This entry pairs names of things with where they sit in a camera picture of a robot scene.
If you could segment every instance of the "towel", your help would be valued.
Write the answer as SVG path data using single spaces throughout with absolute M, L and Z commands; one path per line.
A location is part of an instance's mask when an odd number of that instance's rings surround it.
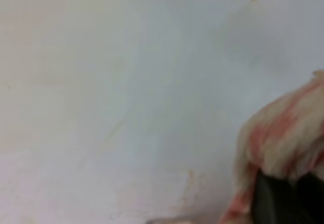
M 235 190 L 220 224 L 252 224 L 256 174 L 297 179 L 313 172 L 324 179 L 324 70 L 310 82 L 262 108 L 243 124 L 237 139 Z

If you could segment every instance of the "white wall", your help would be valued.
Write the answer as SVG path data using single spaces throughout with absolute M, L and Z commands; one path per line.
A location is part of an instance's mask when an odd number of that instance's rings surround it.
M 324 0 L 0 0 L 0 220 L 230 198 L 237 131 L 323 68 Z

